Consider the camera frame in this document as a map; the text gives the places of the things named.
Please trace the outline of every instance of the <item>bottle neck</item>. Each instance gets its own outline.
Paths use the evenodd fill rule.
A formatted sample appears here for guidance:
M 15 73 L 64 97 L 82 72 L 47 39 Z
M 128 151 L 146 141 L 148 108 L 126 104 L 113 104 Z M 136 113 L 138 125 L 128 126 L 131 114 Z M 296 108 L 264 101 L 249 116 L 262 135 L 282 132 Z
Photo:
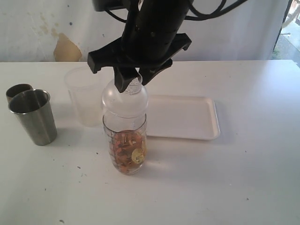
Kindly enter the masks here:
M 135 78 L 132 82 L 130 82 L 130 84 L 124 91 L 124 94 L 134 95 L 139 93 L 141 89 L 142 89 L 142 77 L 140 76 Z

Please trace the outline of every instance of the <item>white wall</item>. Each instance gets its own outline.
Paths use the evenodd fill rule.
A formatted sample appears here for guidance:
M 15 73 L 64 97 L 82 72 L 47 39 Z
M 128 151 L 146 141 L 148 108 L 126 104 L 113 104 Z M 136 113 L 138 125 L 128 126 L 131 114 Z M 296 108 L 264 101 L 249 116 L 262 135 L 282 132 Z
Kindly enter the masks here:
M 220 2 L 195 0 L 194 6 L 209 13 Z M 220 18 L 185 21 L 179 32 L 186 32 L 193 43 L 188 51 L 181 51 L 173 59 L 268 59 L 287 4 L 288 0 L 249 0 Z M 119 10 L 116 14 L 126 18 L 127 11 Z M 69 43 L 62 42 L 59 50 L 74 54 L 72 48 L 77 46 L 82 52 L 80 61 L 85 61 L 89 51 L 120 37 L 123 29 L 123 23 L 105 12 L 95 12 L 91 0 L 2 0 L 0 61 L 54 61 L 59 33 L 70 39 Z

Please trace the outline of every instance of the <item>white tray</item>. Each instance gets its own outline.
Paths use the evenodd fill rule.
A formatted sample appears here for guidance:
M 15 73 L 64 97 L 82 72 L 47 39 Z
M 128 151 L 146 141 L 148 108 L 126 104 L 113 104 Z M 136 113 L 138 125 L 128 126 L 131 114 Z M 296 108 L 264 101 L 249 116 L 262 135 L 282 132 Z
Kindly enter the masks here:
M 149 97 L 147 135 L 213 140 L 220 135 L 215 103 L 208 97 Z

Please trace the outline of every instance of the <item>white table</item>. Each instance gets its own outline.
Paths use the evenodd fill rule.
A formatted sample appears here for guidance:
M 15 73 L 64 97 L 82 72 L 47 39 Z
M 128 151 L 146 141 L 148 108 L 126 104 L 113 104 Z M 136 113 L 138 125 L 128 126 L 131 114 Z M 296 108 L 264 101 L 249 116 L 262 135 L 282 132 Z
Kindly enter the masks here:
M 0 63 L 1 225 L 300 224 L 300 69 L 292 61 L 176 62 L 158 75 L 149 93 L 213 98 L 221 136 L 151 138 L 133 176 L 113 167 L 101 128 L 75 120 L 63 76 L 82 65 Z M 111 68 L 102 73 L 111 79 Z M 50 145 L 34 145 L 8 111 L 5 91 L 17 83 L 50 92 L 58 129 Z

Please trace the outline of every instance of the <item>stainless steel cup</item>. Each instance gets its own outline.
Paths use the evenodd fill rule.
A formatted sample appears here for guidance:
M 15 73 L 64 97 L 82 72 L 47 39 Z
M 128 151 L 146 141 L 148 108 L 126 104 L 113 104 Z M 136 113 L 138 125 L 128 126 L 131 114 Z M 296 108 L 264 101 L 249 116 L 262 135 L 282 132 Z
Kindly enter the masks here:
M 6 98 L 7 98 L 8 103 L 17 94 L 19 94 L 23 91 L 26 91 L 26 90 L 31 90 L 31 89 L 33 89 L 32 86 L 30 84 L 27 84 L 27 83 L 20 83 L 20 84 L 17 84 L 15 86 L 12 86 L 11 88 L 9 88 L 6 91 Z
M 8 105 L 36 145 L 51 143 L 57 136 L 47 91 L 34 89 L 21 92 Z

